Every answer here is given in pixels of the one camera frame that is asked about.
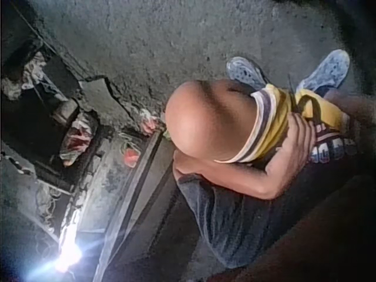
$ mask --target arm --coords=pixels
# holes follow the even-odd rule
[[[180,174],[198,173],[208,181],[260,199],[274,199],[290,184],[304,167],[315,144],[315,131],[300,115],[291,115],[289,130],[281,149],[265,171],[252,167],[198,160],[176,153],[174,171]]]

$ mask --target dirt ground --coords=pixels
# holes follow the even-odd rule
[[[295,87],[331,50],[351,53],[333,10],[318,1],[29,1],[45,40],[78,79],[106,76],[130,113],[121,122],[136,130],[141,109],[160,116],[175,87],[226,77],[233,56]],[[360,92],[361,75],[353,64],[343,88]]]

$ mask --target shoe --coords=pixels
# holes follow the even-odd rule
[[[308,89],[315,92],[322,86],[338,88],[345,79],[350,67],[350,57],[344,50],[332,51],[307,78],[303,79],[296,92]]]
[[[242,57],[233,57],[227,63],[227,74],[230,79],[248,84],[256,91],[268,83],[259,66]]]

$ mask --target bright light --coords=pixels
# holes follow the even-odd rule
[[[78,263],[81,257],[82,252],[76,244],[67,244],[62,248],[55,268],[59,272],[66,272],[70,266]]]

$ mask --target dark shorts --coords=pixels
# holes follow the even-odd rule
[[[259,200],[218,187],[196,174],[178,187],[201,235],[228,268],[252,263],[305,214],[356,174],[354,157],[310,163],[275,200]]]

